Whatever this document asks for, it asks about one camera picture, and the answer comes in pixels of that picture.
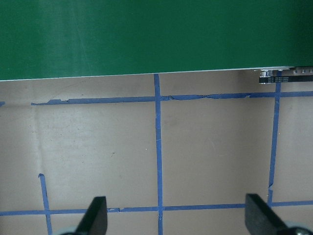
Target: green board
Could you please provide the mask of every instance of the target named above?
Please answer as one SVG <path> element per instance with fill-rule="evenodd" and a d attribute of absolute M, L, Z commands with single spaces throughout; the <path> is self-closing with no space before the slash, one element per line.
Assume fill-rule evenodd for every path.
<path fill-rule="evenodd" d="M 313 65 L 312 0 L 2 0 L 0 80 Z"/>

